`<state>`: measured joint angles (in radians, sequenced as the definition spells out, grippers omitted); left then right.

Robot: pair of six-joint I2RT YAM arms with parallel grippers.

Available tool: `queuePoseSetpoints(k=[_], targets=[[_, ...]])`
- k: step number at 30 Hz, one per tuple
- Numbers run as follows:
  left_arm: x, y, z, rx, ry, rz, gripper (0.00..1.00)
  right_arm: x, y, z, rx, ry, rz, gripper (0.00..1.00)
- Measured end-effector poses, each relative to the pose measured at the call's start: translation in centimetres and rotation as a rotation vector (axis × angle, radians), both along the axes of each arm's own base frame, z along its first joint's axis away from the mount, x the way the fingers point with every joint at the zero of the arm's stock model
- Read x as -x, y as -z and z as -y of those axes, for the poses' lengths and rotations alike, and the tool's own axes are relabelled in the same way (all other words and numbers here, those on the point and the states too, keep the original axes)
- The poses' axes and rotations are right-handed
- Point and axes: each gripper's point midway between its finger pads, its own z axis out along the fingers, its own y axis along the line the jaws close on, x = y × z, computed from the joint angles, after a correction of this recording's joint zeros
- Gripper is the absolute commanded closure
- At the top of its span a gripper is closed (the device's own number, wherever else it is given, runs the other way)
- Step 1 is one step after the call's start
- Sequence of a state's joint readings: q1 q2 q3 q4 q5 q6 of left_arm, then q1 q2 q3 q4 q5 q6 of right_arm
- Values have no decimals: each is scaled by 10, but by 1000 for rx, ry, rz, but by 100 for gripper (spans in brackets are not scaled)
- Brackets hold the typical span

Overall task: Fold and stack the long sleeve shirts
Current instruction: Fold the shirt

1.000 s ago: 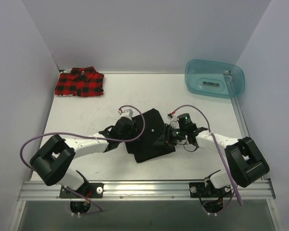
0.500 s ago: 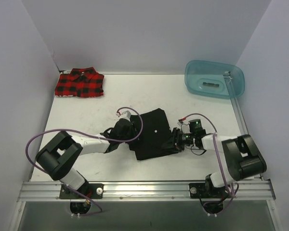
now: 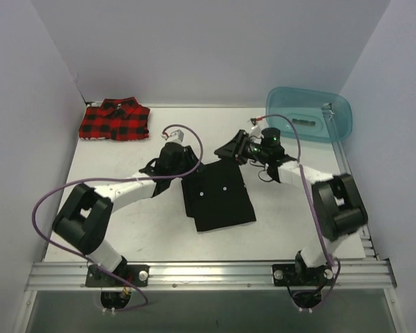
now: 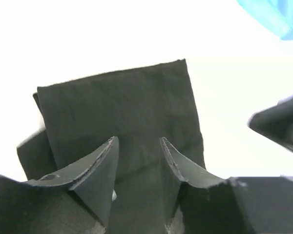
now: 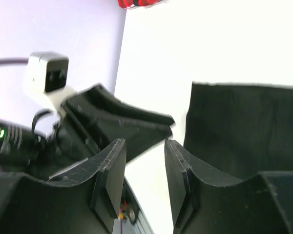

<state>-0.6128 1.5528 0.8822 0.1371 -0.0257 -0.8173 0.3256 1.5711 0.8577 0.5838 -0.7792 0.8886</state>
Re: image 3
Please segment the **black long sleeve shirt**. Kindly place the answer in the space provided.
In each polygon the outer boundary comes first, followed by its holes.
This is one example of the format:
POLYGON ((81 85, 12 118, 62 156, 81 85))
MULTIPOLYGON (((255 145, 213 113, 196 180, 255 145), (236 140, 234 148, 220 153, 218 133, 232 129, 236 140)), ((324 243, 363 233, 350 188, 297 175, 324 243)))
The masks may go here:
POLYGON ((241 170, 229 160, 203 166, 181 181, 185 212, 198 232, 257 220, 241 170))

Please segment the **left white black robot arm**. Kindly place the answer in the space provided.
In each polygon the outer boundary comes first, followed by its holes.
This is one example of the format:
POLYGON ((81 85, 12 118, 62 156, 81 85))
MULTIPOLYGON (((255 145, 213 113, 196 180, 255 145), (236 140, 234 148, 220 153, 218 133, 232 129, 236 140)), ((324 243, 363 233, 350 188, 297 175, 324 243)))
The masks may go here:
POLYGON ((158 157, 122 182, 76 185, 54 219, 53 231, 101 268, 108 284, 118 285, 127 276, 127 261, 105 239, 112 213, 160 195, 174 178, 183 178, 199 166, 200 158, 190 146, 166 143, 158 157))

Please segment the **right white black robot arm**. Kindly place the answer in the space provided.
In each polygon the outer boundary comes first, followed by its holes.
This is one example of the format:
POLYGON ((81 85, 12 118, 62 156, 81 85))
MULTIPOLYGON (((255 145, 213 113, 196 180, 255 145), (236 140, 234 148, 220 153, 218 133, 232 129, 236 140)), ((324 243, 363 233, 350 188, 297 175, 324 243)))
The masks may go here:
POLYGON ((367 225, 368 215, 350 174, 334 175, 303 166, 299 156, 285 152, 280 138, 276 128, 263 129, 259 142, 239 130, 214 154, 239 165, 249 160, 259 162, 271 180, 305 191, 318 239, 298 252, 293 274, 298 282, 308 284, 317 278, 318 267, 330 268, 337 262, 332 255, 344 240, 367 225))

